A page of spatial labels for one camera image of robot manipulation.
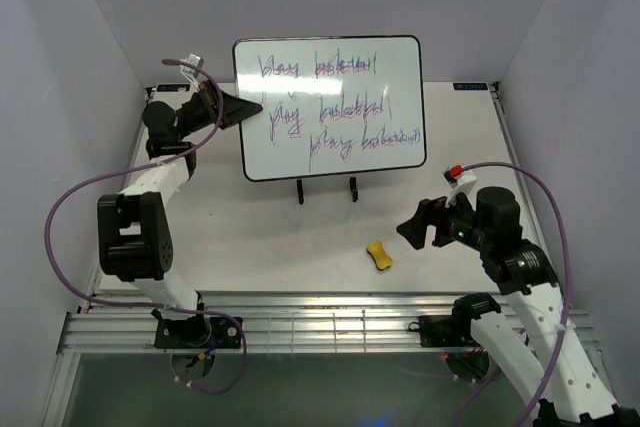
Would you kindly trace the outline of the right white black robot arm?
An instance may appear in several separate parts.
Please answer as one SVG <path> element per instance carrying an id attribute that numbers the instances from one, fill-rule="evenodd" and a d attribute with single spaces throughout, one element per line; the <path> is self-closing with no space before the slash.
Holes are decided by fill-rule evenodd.
<path id="1" fill-rule="evenodd" d="M 520 205 L 502 187 L 479 190 L 474 203 L 459 192 L 419 202 L 396 231 L 414 249 L 453 242 L 479 255 L 481 265 L 520 320 L 527 338 L 506 326 L 506 317 L 488 293 L 459 298 L 451 329 L 464 344 L 477 343 L 498 364 L 536 426 L 636 426 L 639 414 L 623 407 L 602 381 L 565 316 L 557 275 L 545 252 L 524 238 Z"/>

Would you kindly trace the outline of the black framed whiteboard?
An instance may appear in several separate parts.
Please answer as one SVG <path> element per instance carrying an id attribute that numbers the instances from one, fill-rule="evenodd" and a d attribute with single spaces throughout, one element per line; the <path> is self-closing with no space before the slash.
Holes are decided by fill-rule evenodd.
<path id="1" fill-rule="evenodd" d="M 428 156 L 421 44 L 413 35 L 242 39 L 240 124 L 252 182 L 417 168 Z"/>

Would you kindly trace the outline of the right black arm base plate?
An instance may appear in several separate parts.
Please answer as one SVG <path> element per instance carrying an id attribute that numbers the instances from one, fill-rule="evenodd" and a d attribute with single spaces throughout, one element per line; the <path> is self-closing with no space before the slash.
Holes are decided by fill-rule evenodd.
<path id="1" fill-rule="evenodd" d="M 407 325 L 407 331 L 418 335 L 423 348 L 450 347 L 456 341 L 449 316 L 419 316 Z"/>

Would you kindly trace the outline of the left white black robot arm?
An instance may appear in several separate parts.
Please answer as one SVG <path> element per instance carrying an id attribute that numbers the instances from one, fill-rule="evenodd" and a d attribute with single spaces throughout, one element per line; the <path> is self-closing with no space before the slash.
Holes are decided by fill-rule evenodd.
<path id="1" fill-rule="evenodd" d="M 186 138 L 212 124 L 234 126 L 263 110 L 249 100 L 206 88 L 175 110 L 153 100 L 145 106 L 147 155 L 156 164 L 117 194 L 97 202 L 99 261 L 115 276 L 146 294 L 152 315 L 169 334 L 190 346 L 205 344 L 212 323 L 201 311 L 201 295 L 172 269 L 174 249 L 166 204 L 193 176 L 197 160 Z"/>

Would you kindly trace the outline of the yellow black whiteboard eraser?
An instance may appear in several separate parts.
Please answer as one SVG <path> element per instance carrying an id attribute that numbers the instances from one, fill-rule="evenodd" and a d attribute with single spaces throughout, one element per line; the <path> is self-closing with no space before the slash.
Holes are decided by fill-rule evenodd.
<path id="1" fill-rule="evenodd" d="M 386 271 L 393 265 L 393 260 L 386 252 L 381 241 L 369 243 L 366 247 L 366 252 L 378 271 Z"/>

